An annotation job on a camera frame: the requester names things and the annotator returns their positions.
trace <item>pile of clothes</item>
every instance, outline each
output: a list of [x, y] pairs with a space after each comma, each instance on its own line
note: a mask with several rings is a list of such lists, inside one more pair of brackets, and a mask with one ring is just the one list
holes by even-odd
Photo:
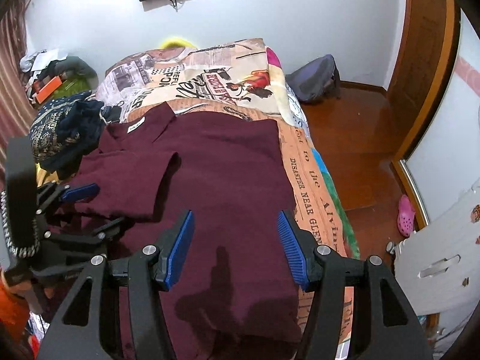
[[82, 156], [98, 147], [105, 125], [119, 116], [119, 107], [104, 107], [92, 91], [50, 100], [40, 108], [28, 134], [35, 161], [67, 179], [78, 170]]
[[97, 80], [97, 74], [85, 61], [59, 49], [25, 55], [20, 69], [26, 76], [25, 93], [35, 107], [45, 100], [87, 91]]

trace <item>green fabric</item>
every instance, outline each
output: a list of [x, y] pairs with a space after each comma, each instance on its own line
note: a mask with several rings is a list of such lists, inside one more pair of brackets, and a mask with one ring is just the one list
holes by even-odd
[[89, 91], [90, 89], [90, 85], [88, 85], [85, 77], [73, 76], [63, 81], [62, 85], [54, 90], [47, 100], [70, 97], [80, 92]]
[[337, 190], [335, 189], [335, 185], [333, 184], [333, 180], [330, 177], [330, 174], [326, 172], [322, 172], [322, 176], [323, 180], [325, 181], [325, 185], [327, 186], [328, 193], [330, 193], [335, 208], [337, 209], [338, 215], [340, 216], [340, 219], [342, 221], [343, 237], [344, 239], [346, 239], [347, 244], [352, 251], [352, 257], [355, 259], [359, 259], [360, 249], [357, 243], [357, 239], [355, 238], [355, 233], [353, 232], [352, 225], [347, 218], [347, 214], [345, 214], [345, 210], [342, 207], [342, 203], [340, 202], [340, 198], [338, 197]]

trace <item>orange fabric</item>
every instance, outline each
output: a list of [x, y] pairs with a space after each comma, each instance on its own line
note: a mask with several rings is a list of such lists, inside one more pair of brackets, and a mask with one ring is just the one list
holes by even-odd
[[54, 78], [52, 78], [42, 89], [40, 89], [40, 92], [38, 92], [38, 94], [37, 94], [38, 103], [39, 104], [42, 103], [61, 84], [62, 84], [62, 81], [60, 80], [59, 76], [55, 76]]
[[28, 303], [8, 292], [0, 280], [0, 322], [15, 341], [20, 341], [28, 316]]

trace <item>bed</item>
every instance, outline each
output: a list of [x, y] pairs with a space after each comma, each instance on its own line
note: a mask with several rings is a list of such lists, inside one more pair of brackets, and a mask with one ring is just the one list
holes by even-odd
[[[205, 50], [182, 47], [128, 56], [108, 69], [96, 97], [107, 106], [121, 108], [120, 122], [142, 118], [163, 102], [169, 102], [177, 114], [214, 111], [245, 120], [277, 120], [284, 168], [297, 201], [298, 225], [312, 232], [319, 243], [344, 256], [359, 257], [352, 227], [310, 139], [302, 108], [285, 82], [279, 59], [262, 39]], [[298, 324], [303, 329], [313, 295], [300, 290], [298, 296]], [[352, 299], [349, 288], [340, 342], [350, 336]]]

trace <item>curtain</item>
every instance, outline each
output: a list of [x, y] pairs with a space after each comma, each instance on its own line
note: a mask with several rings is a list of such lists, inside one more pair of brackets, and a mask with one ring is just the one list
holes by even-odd
[[25, 95], [19, 62], [26, 52], [25, 0], [13, 0], [0, 21], [0, 189], [9, 138], [26, 135], [36, 111]]

